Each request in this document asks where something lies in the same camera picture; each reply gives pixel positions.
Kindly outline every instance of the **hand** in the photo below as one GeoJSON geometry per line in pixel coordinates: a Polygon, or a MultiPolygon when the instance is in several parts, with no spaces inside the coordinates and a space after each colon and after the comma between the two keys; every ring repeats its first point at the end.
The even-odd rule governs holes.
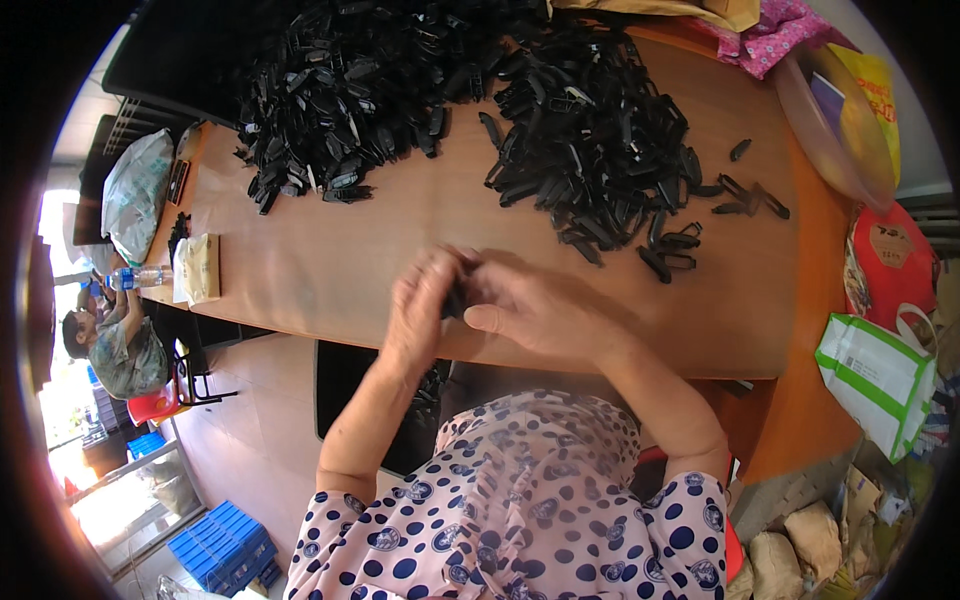
{"type": "Polygon", "coordinates": [[[130,265],[128,265],[127,261],[124,260],[124,257],[120,255],[120,252],[113,251],[113,254],[110,255],[109,266],[110,266],[110,272],[112,273],[117,269],[120,269],[123,267],[129,267],[130,265]]]}
{"type": "Polygon", "coordinates": [[[538,354],[596,363],[636,338],[592,306],[541,277],[489,261],[466,282],[473,304],[464,320],[474,329],[510,338],[538,354]]]}
{"type": "Polygon", "coordinates": [[[390,323],[377,359],[391,374],[416,383],[433,363],[446,292],[464,265],[477,259],[474,251],[434,246],[394,282],[390,323]]]}

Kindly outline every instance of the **plastic container lid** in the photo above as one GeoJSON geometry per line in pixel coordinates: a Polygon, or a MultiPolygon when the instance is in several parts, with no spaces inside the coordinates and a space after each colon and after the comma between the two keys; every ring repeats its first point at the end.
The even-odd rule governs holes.
{"type": "Polygon", "coordinates": [[[886,214],[893,203],[893,159],[856,78],[829,48],[794,48],[773,69],[780,105],[806,157],[838,192],[886,214]],[[837,139],[810,91],[813,72],[844,93],[841,138],[837,139]]]}

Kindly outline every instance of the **blue storage bin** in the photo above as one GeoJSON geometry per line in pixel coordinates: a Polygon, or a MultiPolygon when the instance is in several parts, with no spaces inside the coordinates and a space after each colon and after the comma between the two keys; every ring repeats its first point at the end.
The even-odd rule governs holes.
{"type": "Polygon", "coordinates": [[[229,501],[167,541],[205,591],[232,597],[264,572],[276,555],[267,530],[229,501]]]}
{"type": "Polygon", "coordinates": [[[150,454],[164,444],[166,444],[166,440],[163,439],[163,436],[154,431],[145,436],[140,436],[132,442],[127,442],[127,448],[130,449],[133,459],[136,460],[150,454]]]}
{"type": "Polygon", "coordinates": [[[280,578],[280,567],[276,561],[271,558],[267,562],[267,567],[256,576],[260,580],[260,583],[263,584],[263,587],[270,589],[270,586],[276,583],[276,580],[280,578]]]}

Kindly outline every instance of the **wooden table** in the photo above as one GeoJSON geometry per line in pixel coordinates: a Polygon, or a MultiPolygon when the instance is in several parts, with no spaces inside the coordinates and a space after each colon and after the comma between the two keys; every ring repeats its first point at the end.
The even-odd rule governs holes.
{"type": "MultiPolygon", "coordinates": [[[[712,215],[713,203],[691,200],[665,230],[694,220],[704,225],[703,245],[694,251],[698,268],[666,286],[633,250],[604,253],[607,267],[596,269],[556,243],[548,217],[532,202],[498,206],[497,195],[482,185],[495,149],[476,118],[481,109],[498,114],[493,105],[454,107],[440,157],[414,151],[374,170],[366,181],[376,188],[370,201],[336,205],[312,194],[281,196],[265,217],[246,196],[252,171],[230,154],[235,133],[206,125],[180,210],[192,213],[194,234],[221,235],[223,297],[193,310],[375,347],[386,326],[390,282],[416,251],[441,241],[471,246],[553,272],[571,290],[609,297],[619,319],[680,374],[699,380],[746,481],[846,449],[858,429],[823,387],[813,350],[827,313],[843,308],[848,201],[813,171],[772,86],[698,56],[710,56],[708,45],[676,37],[669,26],[635,33],[677,42],[644,38],[637,47],[661,93],[671,94],[689,120],[686,143],[697,150],[704,173],[722,170],[748,186],[762,182],[792,209],[793,219],[766,210],[753,219],[712,215]],[[754,140],[752,148],[730,163],[730,148],[744,137],[754,140]],[[706,381],[711,378],[761,381],[735,398],[706,381]]],[[[177,212],[164,212],[148,263],[169,262],[166,232],[177,212]]],[[[171,290],[145,290],[144,296],[170,302],[171,290]]],[[[508,366],[583,367],[547,361],[457,322],[445,326],[440,352],[508,366]]]]}

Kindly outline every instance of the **green and white bag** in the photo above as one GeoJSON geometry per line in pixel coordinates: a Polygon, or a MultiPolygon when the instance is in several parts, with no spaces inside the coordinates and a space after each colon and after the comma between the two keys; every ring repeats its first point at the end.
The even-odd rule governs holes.
{"type": "Polygon", "coordinates": [[[895,463],[910,451],[930,411],[937,360],[902,318],[913,304],[897,309],[894,333],[854,315],[830,314],[816,351],[824,384],[874,443],[895,463]]]}

